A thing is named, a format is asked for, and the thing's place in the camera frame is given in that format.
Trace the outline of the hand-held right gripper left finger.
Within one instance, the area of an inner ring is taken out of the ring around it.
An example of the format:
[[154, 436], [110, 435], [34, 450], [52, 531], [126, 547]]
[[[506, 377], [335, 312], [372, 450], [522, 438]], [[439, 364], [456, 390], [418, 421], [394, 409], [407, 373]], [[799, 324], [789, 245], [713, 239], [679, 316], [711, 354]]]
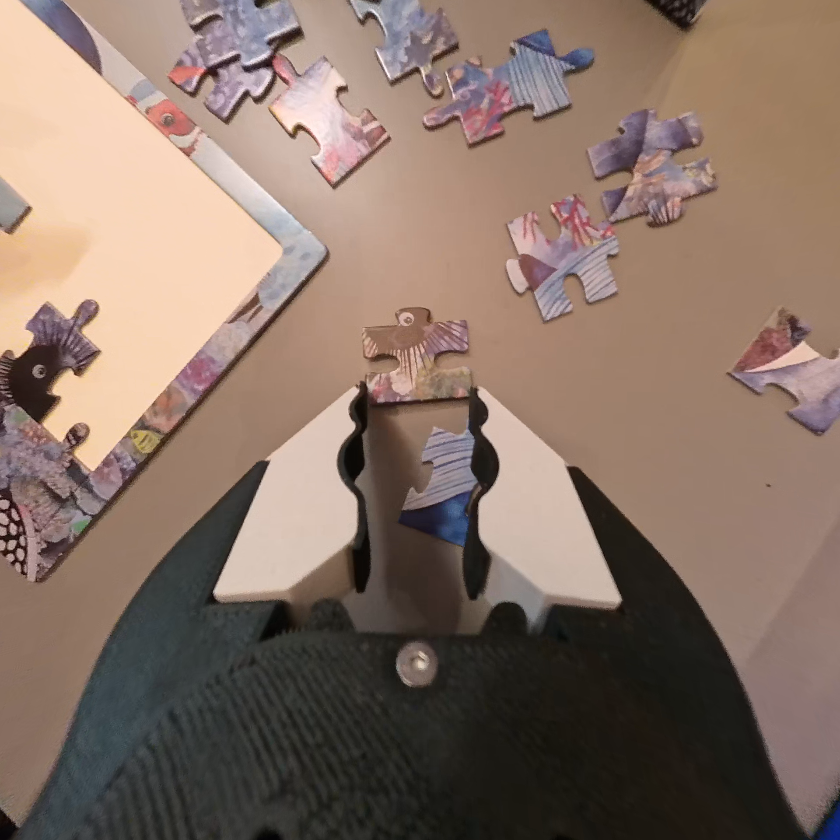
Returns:
[[217, 579], [217, 602], [313, 604], [363, 593], [371, 575], [364, 494], [368, 389], [352, 385], [276, 449]]

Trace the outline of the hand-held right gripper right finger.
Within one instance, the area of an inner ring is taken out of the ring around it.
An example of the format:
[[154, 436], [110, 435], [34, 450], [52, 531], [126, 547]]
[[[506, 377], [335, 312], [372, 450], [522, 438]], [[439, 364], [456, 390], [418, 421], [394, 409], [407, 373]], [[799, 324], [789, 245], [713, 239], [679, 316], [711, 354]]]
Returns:
[[486, 388], [469, 393], [468, 430], [468, 598], [515, 603], [530, 629], [555, 606], [617, 609], [622, 597], [565, 460]]

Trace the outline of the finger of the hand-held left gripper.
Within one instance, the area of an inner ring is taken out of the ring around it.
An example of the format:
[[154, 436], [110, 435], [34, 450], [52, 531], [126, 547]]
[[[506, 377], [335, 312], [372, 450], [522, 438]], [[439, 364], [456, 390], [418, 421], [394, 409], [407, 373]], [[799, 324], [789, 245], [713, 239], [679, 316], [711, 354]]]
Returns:
[[11, 235], [32, 211], [32, 206], [3, 177], [1, 188], [1, 230]]

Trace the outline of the ocean jigsaw puzzle tray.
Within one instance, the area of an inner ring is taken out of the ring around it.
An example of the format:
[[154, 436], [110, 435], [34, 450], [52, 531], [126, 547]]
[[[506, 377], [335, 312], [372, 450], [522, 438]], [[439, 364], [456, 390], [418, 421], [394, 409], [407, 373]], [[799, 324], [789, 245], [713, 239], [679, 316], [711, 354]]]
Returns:
[[40, 422], [101, 500], [37, 531], [2, 489], [2, 562], [46, 581], [304, 288], [326, 246], [66, 2], [2, 2], [2, 177], [32, 210], [2, 233], [2, 353], [45, 303], [100, 354]]

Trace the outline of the black sea urchin puzzle piece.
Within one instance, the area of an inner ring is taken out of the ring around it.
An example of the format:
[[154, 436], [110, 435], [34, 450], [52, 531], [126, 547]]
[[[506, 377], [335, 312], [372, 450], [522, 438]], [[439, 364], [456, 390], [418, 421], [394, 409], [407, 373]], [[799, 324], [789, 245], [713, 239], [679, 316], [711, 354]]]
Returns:
[[66, 371], [85, 373], [100, 349], [84, 334], [99, 312], [92, 299], [84, 300], [70, 318], [51, 303], [43, 304], [25, 327], [32, 335], [26, 351], [7, 350], [1, 358], [1, 406], [17, 406], [36, 422], [52, 411], [60, 398], [51, 389]]

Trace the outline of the sea urchin coral puzzle piece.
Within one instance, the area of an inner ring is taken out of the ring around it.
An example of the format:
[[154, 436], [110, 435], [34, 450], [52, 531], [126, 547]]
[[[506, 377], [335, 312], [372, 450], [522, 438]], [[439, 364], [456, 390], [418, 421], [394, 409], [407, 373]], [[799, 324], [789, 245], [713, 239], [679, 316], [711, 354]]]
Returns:
[[366, 376], [369, 403], [389, 406], [467, 398], [473, 387], [470, 368], [442, 369], [437, 357], [465, 353], [468, 348], [466, 320], [436, 322], [426, 308], [403, 308], [395, 312], [393, 324], [364, 328], [365, 359], [389, 358], [397, 363], [392, 371]]

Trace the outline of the assembled coral reef puzzle pieces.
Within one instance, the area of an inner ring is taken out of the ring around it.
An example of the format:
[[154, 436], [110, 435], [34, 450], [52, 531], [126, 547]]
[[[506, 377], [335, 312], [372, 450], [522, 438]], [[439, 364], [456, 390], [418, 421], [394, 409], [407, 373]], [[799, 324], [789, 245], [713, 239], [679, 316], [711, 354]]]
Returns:
[[90, 434], [86, 423], [75, 423], [59, 439], [19, 405], [3, 402], [1, 426], [2, 489], [37, 531], [60, 515], [99, 512], [102, 504], [89, 486], [89, 469], [76, 458]]

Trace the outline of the scattered loose puzzle pieces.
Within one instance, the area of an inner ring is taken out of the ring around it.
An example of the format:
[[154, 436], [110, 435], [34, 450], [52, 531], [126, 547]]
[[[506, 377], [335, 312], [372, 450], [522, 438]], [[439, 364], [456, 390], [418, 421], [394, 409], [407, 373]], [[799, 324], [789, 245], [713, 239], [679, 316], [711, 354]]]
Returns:
[[800, 415], [774, 354], [838, 369], [838, 2], [711, 2], [681, 34], [642, 2], [429, 2], [479, 35], [546, 26], [574, 104], [535, 119], [498, 81], [469, 127], [428, 128], [417, 74], [380, 78], [346, 2], [295, 2], [391, 143], [337, 192], [293, 174], [267, 115], [219, 138], [329, 246], [324, 282], [280, 354], [247, 363], [209, 407], [223, 476], [281, 443], [361, 368], [351, 331], [429, 308], [469, 323], [474, 382], [593, 480], [688, 576], [792, 587], [833, 529], [838, 423]]

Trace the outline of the illustrated puzzle box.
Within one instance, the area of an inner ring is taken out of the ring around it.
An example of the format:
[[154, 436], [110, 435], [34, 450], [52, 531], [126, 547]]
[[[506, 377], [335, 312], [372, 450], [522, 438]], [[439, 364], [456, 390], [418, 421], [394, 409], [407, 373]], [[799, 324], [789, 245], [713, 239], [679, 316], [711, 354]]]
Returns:
[[690, 29], [703, 12], [707, 1], [647, 1], [672, 24]]

